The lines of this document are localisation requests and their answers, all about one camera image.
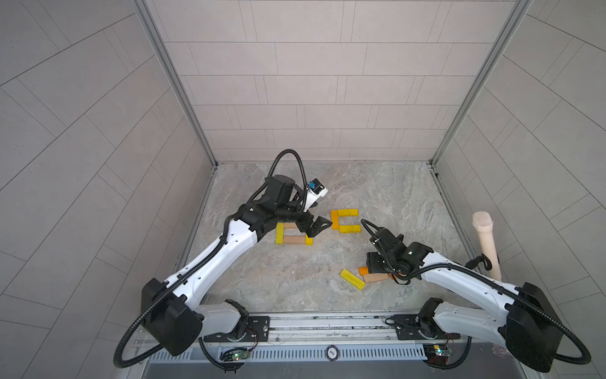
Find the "orange block small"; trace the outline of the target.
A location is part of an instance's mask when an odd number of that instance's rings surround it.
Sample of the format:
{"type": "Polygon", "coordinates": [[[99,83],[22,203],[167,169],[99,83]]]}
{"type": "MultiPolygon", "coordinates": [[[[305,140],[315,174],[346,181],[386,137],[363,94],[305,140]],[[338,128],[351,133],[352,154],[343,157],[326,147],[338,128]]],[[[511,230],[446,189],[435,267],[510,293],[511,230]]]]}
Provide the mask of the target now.
{"type": "Polygon", "coordinates": [[[331,210],[331,228],[333,230],[339,230],[339,214],[337,210],[331,210]]]}

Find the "yellow block pair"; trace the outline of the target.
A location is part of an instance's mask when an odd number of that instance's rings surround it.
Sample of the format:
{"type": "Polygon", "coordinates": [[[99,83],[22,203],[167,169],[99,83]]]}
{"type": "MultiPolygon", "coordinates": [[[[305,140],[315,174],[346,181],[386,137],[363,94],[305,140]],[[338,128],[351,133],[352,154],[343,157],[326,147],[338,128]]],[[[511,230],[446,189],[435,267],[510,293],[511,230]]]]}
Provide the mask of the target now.
{"type": "Polygon", "coordinates": [[[339,209],[337,211],[337,214],[338,214],[338,217],[359,216],[359,211],[355,208],[339,209]]]}
{"type": "Polygon", "coordinates": [[[360,225],[340,225],[339,232],[342,234],[361,233],[360,225]]]}

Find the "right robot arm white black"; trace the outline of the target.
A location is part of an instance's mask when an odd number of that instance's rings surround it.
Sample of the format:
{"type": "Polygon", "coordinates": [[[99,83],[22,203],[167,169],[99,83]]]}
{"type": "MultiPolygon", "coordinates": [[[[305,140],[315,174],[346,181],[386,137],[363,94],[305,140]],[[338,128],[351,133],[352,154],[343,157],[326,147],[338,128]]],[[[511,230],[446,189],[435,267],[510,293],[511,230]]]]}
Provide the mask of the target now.
{"type": "Polygon", "coordinates": [[[458,333],[504,347],[520,363],[547,373],[554,361],[587,365],[585,344],[566,327],[543,291],[491,279],[453,262],[421,243],[403,242],[385,227],[361,222],[384,267],[397,284],[424,280],[472,302],[475,308],[453,306],[442,299],[427,301],[418,315],[424,334],[458,333]]]}

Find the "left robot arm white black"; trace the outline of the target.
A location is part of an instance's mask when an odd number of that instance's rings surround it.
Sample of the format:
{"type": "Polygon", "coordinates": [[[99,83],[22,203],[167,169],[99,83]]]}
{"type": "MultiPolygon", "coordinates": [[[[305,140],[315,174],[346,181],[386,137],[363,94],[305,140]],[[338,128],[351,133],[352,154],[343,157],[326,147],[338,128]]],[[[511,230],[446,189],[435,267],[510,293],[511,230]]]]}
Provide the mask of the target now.
{"type": "Polygon", "coordinates": [[[331,227],[322,216],[309,210],[328,191],[318,180],[298,187],[292,178],[275,175],[267,178],[259,189],[260,199],[251,199],[236,213],[227,217],[221,235],[188,265],[160,282],[152,279],[141,295],[141,311],[127,328],[115,349],[113,363],[124,369],[142,362],[156,352],[165,350],[181,355],[199,337],[210,314],[197,312],[200,301],[214,282],[247,250],[255,246],[280,223],[293,223],[300,232],[313,238],[331,227]],[[123,358],[130,338],[143,327],[157,345],[133,358],[123,358]]]}

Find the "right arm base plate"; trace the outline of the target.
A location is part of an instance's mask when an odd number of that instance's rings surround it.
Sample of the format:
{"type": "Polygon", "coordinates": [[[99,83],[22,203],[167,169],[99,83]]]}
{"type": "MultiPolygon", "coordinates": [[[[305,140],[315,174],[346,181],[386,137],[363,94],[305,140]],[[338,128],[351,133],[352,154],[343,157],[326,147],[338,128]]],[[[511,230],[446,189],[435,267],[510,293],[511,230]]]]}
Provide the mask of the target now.
{"type": "Polygon", "coordinates": [[[437,323],[417,314],[396,314],[385,319],[385,324],[395,329],[399,341],[407,340],[459,340],[458,333],[445,333],[437,323]]]}

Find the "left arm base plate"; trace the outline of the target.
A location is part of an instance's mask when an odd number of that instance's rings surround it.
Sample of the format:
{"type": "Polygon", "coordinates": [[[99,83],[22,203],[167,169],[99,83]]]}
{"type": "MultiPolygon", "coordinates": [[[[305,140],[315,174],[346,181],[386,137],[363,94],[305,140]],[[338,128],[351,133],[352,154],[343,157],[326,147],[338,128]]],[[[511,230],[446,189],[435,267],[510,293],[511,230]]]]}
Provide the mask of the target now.
{"type": "Polygon", "coordinates": [[[204,337],[205,343],[267,342],[271,318],[268,316],[242,317],[229,333],[215,333],[204,337]]]}

